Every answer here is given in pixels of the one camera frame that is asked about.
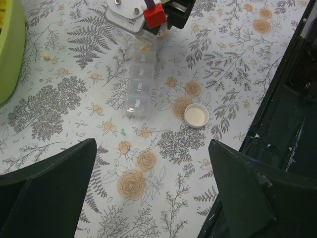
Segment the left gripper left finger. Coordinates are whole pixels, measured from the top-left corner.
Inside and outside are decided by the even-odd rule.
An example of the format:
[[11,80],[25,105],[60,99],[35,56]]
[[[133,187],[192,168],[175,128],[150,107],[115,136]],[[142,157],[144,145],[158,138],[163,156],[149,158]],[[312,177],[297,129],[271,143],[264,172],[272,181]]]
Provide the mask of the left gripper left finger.
[[95,139],[0,177],[2,238],[72,238],[97,154]]

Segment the clear pill organizer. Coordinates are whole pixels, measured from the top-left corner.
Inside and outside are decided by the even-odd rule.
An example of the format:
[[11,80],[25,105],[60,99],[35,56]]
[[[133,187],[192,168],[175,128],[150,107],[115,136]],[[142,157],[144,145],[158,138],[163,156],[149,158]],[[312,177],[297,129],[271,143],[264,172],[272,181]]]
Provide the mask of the clear pill organizer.
[[146,118],[151,114],[151,94],[154,89],[154,69],[157,42],[149,45],[136,36],[115,27],[113,37],[132,51],[129,81],[125,97],[125,113],[135,118]]

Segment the white bottle cap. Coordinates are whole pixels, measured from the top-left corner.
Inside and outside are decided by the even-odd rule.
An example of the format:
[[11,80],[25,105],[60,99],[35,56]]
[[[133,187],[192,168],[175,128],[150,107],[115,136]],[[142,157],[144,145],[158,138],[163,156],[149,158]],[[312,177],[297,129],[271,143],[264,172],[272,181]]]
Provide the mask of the white bottle cap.
[[205,126],[209,120],[209,112],[205,106],[194,103],[190,104],[184,112],[186,124],[192,128]]

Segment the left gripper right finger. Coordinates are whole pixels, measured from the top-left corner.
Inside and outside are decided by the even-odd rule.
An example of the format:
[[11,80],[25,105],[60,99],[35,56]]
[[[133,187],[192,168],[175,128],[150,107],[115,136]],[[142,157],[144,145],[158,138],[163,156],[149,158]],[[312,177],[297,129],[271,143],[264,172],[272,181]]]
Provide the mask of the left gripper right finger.
[[213,238],[314,238],[317,182],[246,156],[220,141],[209,144],[221,211]]

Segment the white cap pill bottle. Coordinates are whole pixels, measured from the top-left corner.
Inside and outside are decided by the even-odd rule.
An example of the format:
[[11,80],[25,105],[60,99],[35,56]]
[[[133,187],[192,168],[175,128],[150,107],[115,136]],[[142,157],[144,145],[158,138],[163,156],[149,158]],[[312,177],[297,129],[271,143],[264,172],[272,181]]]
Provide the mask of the white cap pill bottle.
[[158,40],[162,40],[167,33],[168,29],[162,27],[153,29],[144,29],[136,38],[146,44],[154,45]]

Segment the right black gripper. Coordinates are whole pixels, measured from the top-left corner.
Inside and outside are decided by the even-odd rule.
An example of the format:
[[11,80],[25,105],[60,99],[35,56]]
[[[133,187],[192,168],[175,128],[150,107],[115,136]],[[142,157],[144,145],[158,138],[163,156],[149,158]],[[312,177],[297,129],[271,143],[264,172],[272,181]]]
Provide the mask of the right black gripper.
[[191,14],[195,0],[167,0],[163,9],[167,15],[167,28],[183,29]]

